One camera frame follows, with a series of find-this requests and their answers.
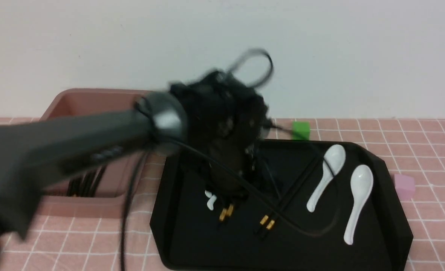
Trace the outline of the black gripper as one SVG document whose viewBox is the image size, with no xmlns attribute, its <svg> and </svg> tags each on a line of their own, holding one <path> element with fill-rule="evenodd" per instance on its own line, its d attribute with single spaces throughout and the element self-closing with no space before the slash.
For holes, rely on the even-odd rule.
<svg viewBox="0 0 445 271">
<path fill-rule="evenodd" d="M 272 179 L 254 147 L 268 134 L 268 106 L 255 89 L 220 70 L 189 84 L 173 82 L 169 93 L 188 117 L 188 145 L 227 166 L 265 195 Z"/>
</svg>

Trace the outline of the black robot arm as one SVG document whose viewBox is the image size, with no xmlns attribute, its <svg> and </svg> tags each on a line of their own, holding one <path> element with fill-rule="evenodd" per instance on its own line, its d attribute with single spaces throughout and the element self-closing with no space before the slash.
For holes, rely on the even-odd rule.
<svg viewBox="0 0 445 271">
<path fill-rule="evenodd" d="M 152 91 L 131 108 L 107 113 L 0 126 L 0 237 L 25 239 L 46 187 L 139 151 L 171 156 L 201 152 L 236 136 L 244 152 L 259 139 L 267 107 L 233 70 L 214 70 L 191 84 Z"/>
</svg>

